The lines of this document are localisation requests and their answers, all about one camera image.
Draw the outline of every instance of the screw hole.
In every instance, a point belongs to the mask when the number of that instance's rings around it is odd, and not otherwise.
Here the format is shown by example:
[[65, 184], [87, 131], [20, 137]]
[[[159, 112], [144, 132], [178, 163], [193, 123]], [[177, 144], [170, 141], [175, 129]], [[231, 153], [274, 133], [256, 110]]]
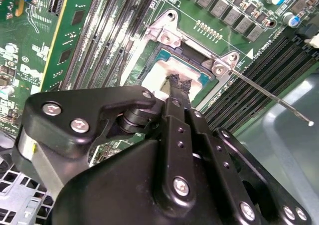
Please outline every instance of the screw hole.
[[177, 144], [180, 148], [184, 148], [184, 144], [182, 141], [179, 141], [179, 143]]
[[147, 99], [150, 99], [152, 95], [148, 91], [143, 91], [142, 92], [143, 96], [146, 97]]
[[229, 164], [227, 162], [224, 162], [224, 167], [229, 169]]
[[268, 27], [269, 27], [269, 28], [274, 28], [274, 27], [276, 26], [276, 24], [277, 24], [276, 21], [273, 20], [273, 21], [271, 21], [271, 22], [269, 23]]
[[173, 21], [175, 19], [175, 15], [173, 13], [168, 13], [167, 15], [170, 19], [170, 21]]
[[172, 103], [173, 103], [175, 106], [177, 106], [177, 107], [180, 106], [180, 103], [179, 103], [177, 100], [173, 100]]

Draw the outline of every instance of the ram slot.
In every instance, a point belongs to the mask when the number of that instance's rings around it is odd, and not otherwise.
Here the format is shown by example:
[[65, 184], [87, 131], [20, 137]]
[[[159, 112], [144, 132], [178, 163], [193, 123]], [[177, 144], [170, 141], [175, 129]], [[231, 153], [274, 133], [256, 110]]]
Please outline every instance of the ram slot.
[[[149, 10], [149, 7], [151, 5], [153, 0], [141, 0], [139, 3], [139, 9], [136, 13], [135, 19], [130, 23], [130, 26], [128, 27], [128, 33], [126, 36], [126, 39], [124, 39], [122, 46], [118, 49], [117, 53], [120, 56], [116, 56], [116, 58], [111, 63], [111, 69], [108, 73], [107, 77], [105, 78], [102, 87], [108, 87], [108, 86], [120, 86], [121, 82], [121, 76], [124, 71], [124, 67], [128, 60], [128, 53], [131, 48], [131, 45], [128, 45], [130, 37], [134, 36], [136, 32], [138, 31], [139, 27], [142, 24], [143, 19], [145, 18], [147, 11]], [[114, 84], [112, 84], [112, 80], [114, 79], [114, 76], [116, 75], [116, 81]]]
[[121, 9], [117, 7], [117, 2], [118, 0], [107, 0], [102, 19], [92, 40], [90, 40], [91, 43], [88, 46], [87, 53], [83, 59], [83, 63], [76, 75], [76, 80], [74, 84], [75, 89], [81, 88], [83, 86], [83, 83], [87, 81], [84, 78], [86, 77], [89, 69], [91, 69], [91, 66], [96, 61], [95, 55], [100, 51], [99, 45], [101, 43], [101, 40], [104, 39], [103, 37], [105, 36], [105, 33], [108, 32], [106, 26], [108, 26], [111, 23], [110, 18], [113, 15], [113, 13], [115, 11], [119, 11], [118, 9]]
[[[265, 51], [260, 59], [254, 61], [244, 72], [244, 75], [250, 79], [259, 73], [259, 71], [269, 64], [272, 59], [281, 51], [278, 48], [284, 48], [289, 43], [289, 40], [286, 38], [279, 38], [277, 41], [274, 41], [271, 45], [271, 48], [268, 51]], [[227, 104], [227, 100], [232, 97], [235, 97], [236, 94], [243, 91], [243, 88], [247, 85], [244, 81], [237, 79], [235, 83], [223, 93], [223, 96], [219, 98], [205, 113], [205, 118], [207, 121], [210, 121], [213, 117], [216, 116]]]
[[[277, 54], [277, 56], [272, 57], [272, 65], [268, 67], [263, 67], [260, 71], [258, 71], [257, 75], [255, 76], [254, 82], [264, 86], [265, 89], [269, 89], [269, 83], [266, 83], [269, 81], [271, 77], [278, 74], [283, 74], [285, 71], [289, 72], [290, 67], [282, 69], [282, 65], [291, 58], [299, 49], [295, 46], [290, 51], [284, 54]], [[244, 83], [245, 91], [244, 93], [237, 93], [237, 95], [233, 96], [228, 102], [227, 106], [220, 110], [219, 113], [217, 113], [212, 119], [209, 121], [213, 121], [213, 124], [219, 124], [221, 123], [221, 120], [223, 120], [225, 117], [227, 117], [228, 114], [230, 114], [232, 111], [238, 110], [241, 111], [243, 109], [242, 101], [246, 100], [247, 97], [249, 97], [252, 93], [257, 92], [255, 88], [251, 86], [247, 86], [247, 84], [244, 81], [241, 81]]]
[[82, 54], [84, 53], [83, 48], [86, 47], [86, 37], [89, 32], [89, 29], [92, 26], [92, 21], [99, 7], [99, 3], [100, 3], [100, 0], [92, 0], [87, 18], [82, 28], [81, 35], [75, 47], [75, 50], [74, 50], [71, 62], [69, 64], [69, 67], [66, 71], [64, 80], [61, 84], [62, 90], [71, 89], [71, 79], [73, 75], [75, 74], [75, 70], [77, 68], [77, 62], [79, 61], [79, 58], [82, 57]]
[[87, 87], [92, 88], [92, 87], [101, 87], [98, 83], [99, 80], [103, 80], [107, 76], [107, 71], [106, 69], [105, 72], [103, 72], [103, 69], [105, 67], [110, 68], [110, 63], [108, 61], [111, 60], [110, 58], [110, 52], [111, 50], [114, 50], [114, 45], [115, 42], [118, 38], [118, 35], [120, 34], [120, 31], [123, 29], [124, 23], [129, 23], [130, 20], [132, 19], [134, 12], [136, 10], [135, 8], [135, 3], [136, 0], [126, 0], [126, 3], [124, 5], [123, 10], [121, 11], [121, 14], [119, 16], [119, 19], [117, 23], [114, 25], [112, 28], [112, 33], [111, 36], [109, 37], [108, 40], [105, 42], [104, 46], [104, 51], [101, 56], [99, 56], [98, 63], [94, 66], [94, 72], [91, 74], [90, 79], [89, 79], [89, 84]]

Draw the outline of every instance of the metal rod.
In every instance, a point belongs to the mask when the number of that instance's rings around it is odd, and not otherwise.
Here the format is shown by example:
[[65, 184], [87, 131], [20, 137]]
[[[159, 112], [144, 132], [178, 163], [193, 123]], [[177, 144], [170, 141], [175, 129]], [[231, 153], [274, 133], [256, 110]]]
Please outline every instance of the metal rod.
[[308, 123], [308, 126], [313, 126], [315, 123], [308, 119], [306, 116], [304, 116], [302, 113], [300, 113], [297, 109], [295, 109], [293, 106], [291, 106], [289, 103], [285, 102], [284, 100], [278, 98], [277, 96], [273, 95], [272, 93], [268, 92], [266, 89], [263, 87], [259, 86], [256, 84], [254, 81], [250, 80], [246, 76], [242, 75], [239, 73], [237, 70], [231, 68], [230, 66], [227, 65], [227, 69], [230, 70], [233, 74], [237, 75], [239, 78], [244, 80], [246, 83], [250, 84], [254, 88], [258, 89], [260, 92], [262, 92], [264, 95], [268, 96], [269, 98], [275, 100], [277, 103], [281, 104], [284, 106], [286, 109], [290, 110], [291, 112], [294, 113], [298, 118], [306, 121]]

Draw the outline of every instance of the green circuit board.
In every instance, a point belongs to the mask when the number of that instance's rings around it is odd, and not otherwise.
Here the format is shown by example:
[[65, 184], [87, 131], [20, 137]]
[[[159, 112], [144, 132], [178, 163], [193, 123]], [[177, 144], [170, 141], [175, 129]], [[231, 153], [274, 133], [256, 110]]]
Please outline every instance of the green circuit board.
[[[18, 131], [18, 118], [30, 94], [115, 86], [119, 75], [121, 85], [141, 84], [159, 43], [149, 41], [132, 63], [134, 54], [147, 29], [169, 9], [178, 14], [178, 30], [217, 57], [238, 52], [239, 71], [249, 67], [287, 27], [284, 13], [298, 15], [302, 23], [318, 15], [318, 0], [285, 0], [281, 5], [265, 0], [239, 4], [224, 0], [228, 10], [235, 8], [260, 28], [260, 35], [254, 37], [238, 32], [236, 24], [227, 25], [225, 16], [216, 17], [212, 13], [216, 0], [206, 8], [200, 5], [202, 0], [60, 0], [59, 13], [51, 11], [52, 1], [0, 0], [0, 76], [2, 83], [14, 89], [8, 99], [0, 101], [0, 128], [11, 134]], [[252, 4], [255, 8], [247, 13]], [[218, 83], [212, 79], [197, 94], [193, 106], [204, 100], [204, 112], [233, 81], [234, 77], [229, 78], [218, 93], [207, 97]]]
[[0, 79], [3, 85], [10, 85], [14, 93], [0, 100], [0, 128], [16, 135], [19, 117], [24, 102], [41, 91], [45, 80], [63, 79], [65, 67], [57, 71], [48, 70], [52, 48], [67, 51], [70, 44], [76, 44], [88, 10], [83, 19], [71, 24], [76, 11], [89, 7], [91, 0], [64, 0], [59, 16], [49, 12], [51, 0], [3, 0], [0, 3]]

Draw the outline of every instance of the black ram slot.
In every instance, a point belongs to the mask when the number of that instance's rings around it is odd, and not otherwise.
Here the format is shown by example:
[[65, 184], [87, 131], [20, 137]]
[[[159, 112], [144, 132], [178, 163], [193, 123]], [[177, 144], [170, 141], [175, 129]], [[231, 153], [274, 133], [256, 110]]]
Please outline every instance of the black ram slot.
[[[317, 62], [314, 53], [286, 28], [244, 75], [279, 95]], [[270, 102], [267, 96], [237, 79], [204, 115], [211, 129], [223, 127], [235, 132]]]

